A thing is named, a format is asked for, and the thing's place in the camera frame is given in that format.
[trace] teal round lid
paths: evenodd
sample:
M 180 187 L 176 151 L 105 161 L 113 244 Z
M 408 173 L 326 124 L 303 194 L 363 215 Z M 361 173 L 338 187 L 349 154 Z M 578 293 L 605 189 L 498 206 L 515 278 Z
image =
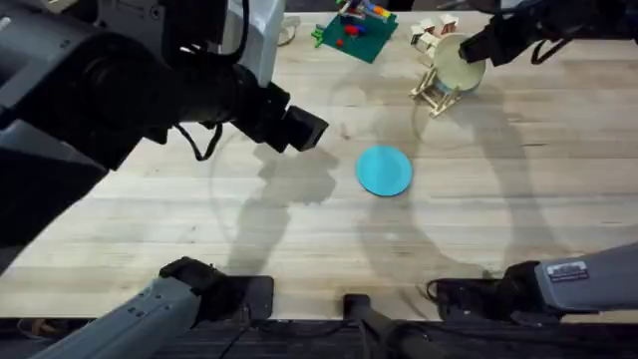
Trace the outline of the teal round lid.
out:
M 391 146 L 374 146 L 357 160 L 357 179 L 367 191 L 380 195 L 397 195 L 412 181 L 408 157 Z

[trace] sticker label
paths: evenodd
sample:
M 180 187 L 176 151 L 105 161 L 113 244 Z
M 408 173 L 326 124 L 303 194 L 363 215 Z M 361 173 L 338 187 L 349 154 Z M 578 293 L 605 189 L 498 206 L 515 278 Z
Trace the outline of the sticker label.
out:
M 0 31 L 4 30 L 4 28 L 9 26 L 9 24 L 11 24 L 11 18 L 9 18 L 8 16 L 0 17 Z
M 587 264 L 582 260 L 550 265 L 547 267 L 547 275 L 554 283 L 589 279 Z

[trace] wood grain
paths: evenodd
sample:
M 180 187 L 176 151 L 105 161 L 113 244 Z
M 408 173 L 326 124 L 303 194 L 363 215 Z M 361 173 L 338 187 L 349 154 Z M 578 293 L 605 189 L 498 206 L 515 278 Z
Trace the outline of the wood grain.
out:
M 424 71 L 409 27 L 432 14 L 400 14 L 374 65 L 315 50 L 312 27 L 331 15 L 301 15 L 275 81 L 330 122 L 319 148 L 279 156 L 230 126 L 204 164 L 176 133 L 142 143 L 4 273 L 0 316 L 99 316 L 188 255 L 272 275 L 276 318 L 338 318 L 341 296 L 364 292 L 392 317 L 436 319 L 416 289 L 426 280 L 634 242 L 635 44 L 579 41 L 540 67 L 527 53 L 429 120 L 408 97 Z M 487 22 L 456 15 L 468 33 Z M 192 130 L 201 144 L 210 136 Z M 358 185 L 355 161 L 376 144 L 412 159 L 403 195 Z

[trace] green toy baseplate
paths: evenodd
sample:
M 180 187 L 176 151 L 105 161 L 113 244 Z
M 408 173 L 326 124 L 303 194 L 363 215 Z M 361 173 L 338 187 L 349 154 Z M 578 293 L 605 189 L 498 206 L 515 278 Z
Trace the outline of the green toy baseplate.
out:
M 387 22 L 367 16 L 363 20 L 354 19 L 352 25 L 363 26 L 366 29 L 366 33 L 356 37 L 346 34 L 345 26 L 341 24 L 341 16 L 335 16 L 323 32 L 323 44 L 369 64 L 375 61 L 386 42 L 390 40 L 392 33 L 399 26 L 397 15 L 395 14 L 391 15 Z

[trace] wooden easel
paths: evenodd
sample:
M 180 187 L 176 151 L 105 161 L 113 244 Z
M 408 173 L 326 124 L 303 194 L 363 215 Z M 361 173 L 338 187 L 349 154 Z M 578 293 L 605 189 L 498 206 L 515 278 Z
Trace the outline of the wooden easel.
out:
M 437 69 L 430 68 L 424 74 L 419 85 L 410 92 L 413 99 L 423 99 L 432 107 L 430 111 L 432 118 L 445 112 L 461 98 L 458 87 L 455 87 L 449 94 L 441 91 L 435 83 L 436 77 Z

